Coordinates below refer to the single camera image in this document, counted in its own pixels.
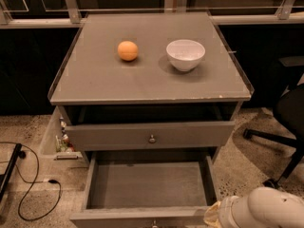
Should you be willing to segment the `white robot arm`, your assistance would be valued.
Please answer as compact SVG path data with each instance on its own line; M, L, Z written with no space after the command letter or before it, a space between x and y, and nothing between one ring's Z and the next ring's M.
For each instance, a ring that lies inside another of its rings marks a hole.
M258 187L246 196L217 201L207 209L203 221L210 228L304 228L304 200Z

